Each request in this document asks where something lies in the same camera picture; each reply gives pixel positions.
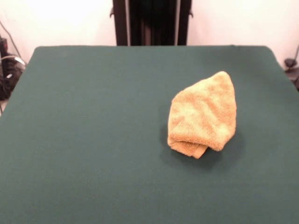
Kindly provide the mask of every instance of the table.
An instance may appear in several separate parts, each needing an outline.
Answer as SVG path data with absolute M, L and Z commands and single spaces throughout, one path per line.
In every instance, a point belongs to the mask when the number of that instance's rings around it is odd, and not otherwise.
M 220 70 L 235 136 L 172 151 L 172 98 Z M 37 48 L 0 118 L 0 223 L 298 223 L 298 114 L 266 47 Z

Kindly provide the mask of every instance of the black object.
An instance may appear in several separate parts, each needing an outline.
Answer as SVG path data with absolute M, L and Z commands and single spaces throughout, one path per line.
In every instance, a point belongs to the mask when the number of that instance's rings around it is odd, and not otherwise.
M 0 101 L 2 101 L 10 98 L 24 69 L 19 66 L 19 62 L 14 57 L 9 57 L 11 54 L 7 52 L 7 39 L 5 38 L 0 39 L 0 55 Z
M 0 57 L 3 58 L 7 55 L 7 39 L 6 38 L 0 38 Z M 2 64 L 2 72 L 3 74 L 7 74 L 7 65 L 6 63 Z
M 126 10 L 125 0 L 113 0 L 114 7 L 110 15 L 114 14 L 117 45 L 186 45 L 191 0 L 180 1 L 179 24 L 176 24 L 177 0 L 128 2 Z
M 286 67 L 288 67 L 288 70 L 292 69 L 295 65 L 297 65 L 296 58 L 298 56 L 298 52 L 299 52 L 299 45 L 297 47 L 295 57 L 285 59 L 285 65 Z

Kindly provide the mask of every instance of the black stand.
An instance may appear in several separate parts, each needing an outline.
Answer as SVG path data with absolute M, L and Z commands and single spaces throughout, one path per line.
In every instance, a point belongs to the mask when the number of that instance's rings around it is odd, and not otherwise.
M 176 24 L 178 0 L 113 0 L 117 45 L 186 45 L 192 0 L 179 2 Z

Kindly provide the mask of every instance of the towel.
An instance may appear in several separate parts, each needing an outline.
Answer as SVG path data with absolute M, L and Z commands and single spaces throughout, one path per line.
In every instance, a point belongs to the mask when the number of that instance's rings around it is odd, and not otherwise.
M 179 92 L 168 119 L 168 145 L 200 158 L 208 147 L 221 151 L 236 129 L 235 90 L 229 75 L 218 72 Z

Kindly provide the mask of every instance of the black metal frame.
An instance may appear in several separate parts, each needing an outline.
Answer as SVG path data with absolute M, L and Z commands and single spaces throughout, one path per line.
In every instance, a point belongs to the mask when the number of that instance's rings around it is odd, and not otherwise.
M 126 2 L 113 0 L 114 23 L 117 46 L 127 46 Z
M 143 45 L 142 32 L 141 32 L 141 18 L 144 18 L 138 3 L 141 0 L 129 0 L 130 10 L 130 40 L 131 45 Z M 151 45 L 174 45 L 175 39 L 175 17 L 176 17 L 176 0 L 167 0 L 167 12 L 157 18 L 153 18 L 152 14 L 149 16 L 151 22 L 149 26 L 152 29 L 151 33 L 152 43 Z M 192 0 L 181 0 L 180 4 L 180 15 L 179 15 L 179 26 L 178 26 L 178 45 L 187 44 L 187 32 L 189 13 L 191 10 Z M 118 46 L 128 45 L 127 35 L 127 23 L 126 23 L 126 4 L 125 0 L 113 0 L 114 6 L 114 21 L 115 21 L 115 33 L 116 42 Z M 155 1 L 151 2 L 151 10 L 156 10 Z

